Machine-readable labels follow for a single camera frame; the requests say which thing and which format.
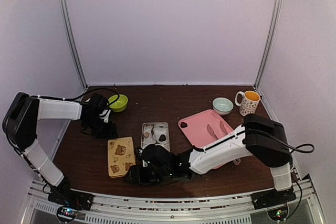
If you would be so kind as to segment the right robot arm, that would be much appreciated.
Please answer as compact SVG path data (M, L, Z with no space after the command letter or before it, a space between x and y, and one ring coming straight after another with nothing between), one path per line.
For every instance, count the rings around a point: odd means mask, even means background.
M289 196L291 154L285 129L281 123L249 114L243 124L228 135L203 147L192 147L180 154L160 145L150 144L134 151L147 166L132 165L124 181L133 185L156 185L171 179L189 181L217 166L239 158L254 156L270 168L274 187L269 192L272 203L279 204Z

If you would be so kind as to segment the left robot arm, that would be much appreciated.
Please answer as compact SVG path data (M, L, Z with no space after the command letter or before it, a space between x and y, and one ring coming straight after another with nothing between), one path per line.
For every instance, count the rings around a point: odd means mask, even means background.
M103 95L94 93L87 102L76 98L55 98L19 92L14 97L2 122L8 142L32 170L49 185L57 187L54 194L64 205L71 205L75 192L67 186L66 177L51 161L37 139L40 120L80 121L83 131L90 129L95 138L116 138L116 124L110 121L111 105Z

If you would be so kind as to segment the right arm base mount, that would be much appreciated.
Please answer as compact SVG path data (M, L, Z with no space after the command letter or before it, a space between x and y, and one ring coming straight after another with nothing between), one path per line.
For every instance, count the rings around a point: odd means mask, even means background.
M251 200L255 210L286 204L296 198L293 187L283 191L270 189L251 194Z

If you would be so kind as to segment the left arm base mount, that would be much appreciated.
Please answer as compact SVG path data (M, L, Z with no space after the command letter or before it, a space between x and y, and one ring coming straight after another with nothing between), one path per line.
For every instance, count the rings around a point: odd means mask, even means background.
M50 202L76 210L89 211L91 209L93 194L72 190L68 177L64 177L58 186L54 186L49 182L46 184L51 189L48 196Z

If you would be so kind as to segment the bear print tin lid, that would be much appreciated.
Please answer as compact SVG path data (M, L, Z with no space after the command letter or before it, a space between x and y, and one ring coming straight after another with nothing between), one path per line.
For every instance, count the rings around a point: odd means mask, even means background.
M109 176L123 177L136 164L132 137L108 140L107 148Z

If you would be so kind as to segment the clear plastic tongs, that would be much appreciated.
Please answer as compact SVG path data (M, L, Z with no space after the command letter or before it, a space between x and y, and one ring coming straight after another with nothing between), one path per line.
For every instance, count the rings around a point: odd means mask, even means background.
M224 134L224 136L226 136L228 134L228 132L227 132L227 130L225 128L225 125L222 121L219 122L219 127L220 127L220 130L222 131L222 133ZM207 131L215 141L219 139L219 137L215 134L213 128L209 124L207 124ZM238 166L240 164L240 162L241 162L240 158L233 160L233 164L235 166Z

